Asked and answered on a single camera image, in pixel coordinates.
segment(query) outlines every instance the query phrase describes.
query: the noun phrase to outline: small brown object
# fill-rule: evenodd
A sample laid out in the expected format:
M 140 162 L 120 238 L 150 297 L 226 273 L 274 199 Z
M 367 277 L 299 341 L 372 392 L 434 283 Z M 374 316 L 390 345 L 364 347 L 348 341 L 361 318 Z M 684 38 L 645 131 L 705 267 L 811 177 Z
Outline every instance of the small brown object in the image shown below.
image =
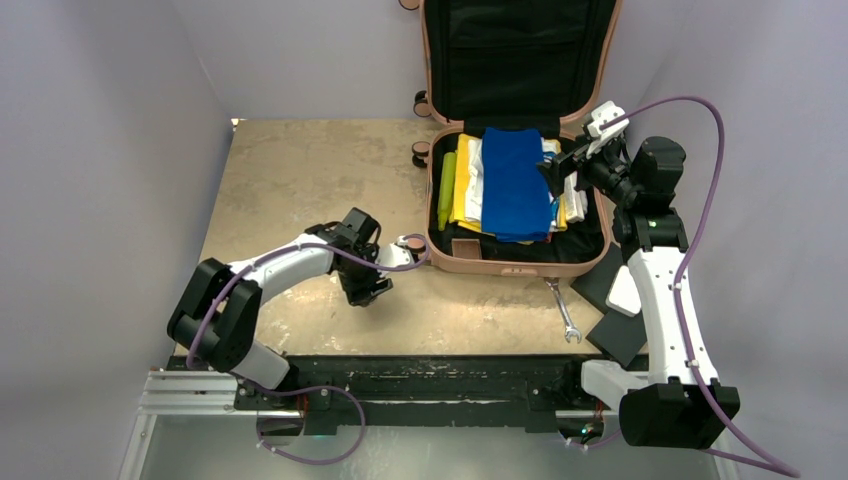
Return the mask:
M 424 243 L 424 240 L 421 240 L 419 238 L 410 238 L 406 242 L 407 250 L 414 254 L 424 253 L 424 250 L 426 250 L 425 247 L 427 245 Z
M 466 260 L 480 260 L 483 258 L 480 253 L 480 240 L 474 238 L 454 238 L 451 240 L 451 248 L 453 256 L 456 258 L 464 258 Z

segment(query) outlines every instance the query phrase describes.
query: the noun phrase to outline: wrench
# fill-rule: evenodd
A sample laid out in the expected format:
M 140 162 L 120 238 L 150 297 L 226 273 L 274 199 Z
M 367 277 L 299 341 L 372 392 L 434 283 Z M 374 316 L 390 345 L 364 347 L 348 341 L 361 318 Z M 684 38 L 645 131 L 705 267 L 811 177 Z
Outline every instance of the wrench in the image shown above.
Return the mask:
M 548 284 L 548 288 L 553 292 L 557 306 L 559 307 L 559 313 L 562 314 L 562 320 L 565 322 L 565 341 L 571 343 L 572 338 L 577 338 L 577 343 L 582 342 L 583 334 L 574 326 L 574 322 L 568 314 L 568 309 L 565 307 L 565 300 L 563 300 L 562 293 L 559 291 L 559 279 L 546 277 L 545 283 Z

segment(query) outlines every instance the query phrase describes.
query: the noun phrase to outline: gray wall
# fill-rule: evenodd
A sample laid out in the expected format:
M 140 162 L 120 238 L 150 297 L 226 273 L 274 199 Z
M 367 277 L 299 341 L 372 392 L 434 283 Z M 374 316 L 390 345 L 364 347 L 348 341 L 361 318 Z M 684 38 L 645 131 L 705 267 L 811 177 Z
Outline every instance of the gray wall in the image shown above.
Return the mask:
M 3 478 L 117 476 L 231 125 L 168 0 L 0 2 Z
M 419 14 L 394 0 L 173 1 L 232 117 L 413 117 L 427 86 Z M 603 98 L 638 102 L 693 3 L 624 2 Z
M 844 2 L 698 2 L 645 98 L 698 94 L 723 114 L 725 167 L 691 266 L 695 305 L 722 380 L 740 389 L 743 430 L 816 479 L 845 478 L 848 466 L 846 22 Z M 676 205 L 691 235 L 715 126 L 694 105 L 653 112 L 634 120 L 633 138 L 686 148 Z

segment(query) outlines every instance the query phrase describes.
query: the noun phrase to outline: tabletop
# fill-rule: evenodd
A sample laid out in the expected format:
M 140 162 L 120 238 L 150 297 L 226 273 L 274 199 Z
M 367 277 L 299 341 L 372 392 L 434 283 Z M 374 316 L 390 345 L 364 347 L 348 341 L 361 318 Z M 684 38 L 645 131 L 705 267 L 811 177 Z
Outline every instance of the tabletop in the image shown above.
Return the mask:
M 424 119 L 242 121 L 202 258 L 256 256 L 352 207 L 382 224 L 382 242 L 423 233 L 427 171 L 412 165 L 410 148 L 438 129 Z M 394 288 L 366 308 L 347 304 L 335 275 L 302 282 L 262 308 L 257 338 L 292 354 L 597 353 L 565 342 L 542 279 L 430 265 L 391 278 Z M 563 295 L 585 337 L 600 312 L 570 288 Z

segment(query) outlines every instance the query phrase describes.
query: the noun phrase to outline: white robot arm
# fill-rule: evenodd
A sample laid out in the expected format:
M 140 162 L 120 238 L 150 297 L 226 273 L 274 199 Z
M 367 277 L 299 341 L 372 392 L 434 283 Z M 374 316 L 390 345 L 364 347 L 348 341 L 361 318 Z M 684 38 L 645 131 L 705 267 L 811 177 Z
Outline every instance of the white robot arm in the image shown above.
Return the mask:
M 295 375 L 290 375 L 293 367 L 289 362 L 253 338 L 259 308 L 308 278 L 334 271 L 348 303 L 371 304 L 392 288 L 392 281 L 384 271 L 361 265 L 351 257 L 392 268 L 414 263 L 416 255 L 423 251 L 410 247 L 403 238 L 380 248 L 376 241 L 371 241 L 379 229 L 376 220 L 354 208 L 343 221 L 311 227 L 293 242 L 271 252 L 228 265 L 214 258 L 205 260 L 195 270 L 168 323 L 168 335 L 188 348 L 212 299 L 233 278 L 234 272 L 247 268 L 249 272 L 229 293 L 226 306 L 203 332 L 198 356 L 217 371 L 233 372 L 268 389 L 280 387 L 287 379 L 293 383 L 296 369 Z M 331 246 L 336 251 L 320 245 Z M 269 253 L 281 249 L 290 251 L 260 262 Z
M 615 362 L 590 360 L 583 364 L 581 386 L 619 411 L 622 434 L 630 445 L 707 448 L 724 425 L 704 399 L 690 368 L 686 338 L 675 310 L 675 291 L 683 300 L 694 362 L 730 417 L 739 410 L 739 396 L 735 388 L 719 383 L 707 354 L 688 272 L 679 284 L 674 282 L 689 248 L 682 220 L 670 206 L 686 154 L 672 140 L 651 137 L 632 162 L 622 161 L 619 156 L 628 120 L 608 129 L 601 125 L 623 115 L 612 102 L 601 105 L 588 116 L 578 148 L 537 165 L 553 193 L 565 177 L 577 171 L 578 188 L 598 188 L 616 204 L 613 233 L 627 268 L 619 272 L 608 302 L 631 315 L 641 308 L 645 321 L 650 348 L 647 380 Z M 635 285 L 638 300 L 630 298 L 628 282 L 630 290 Z

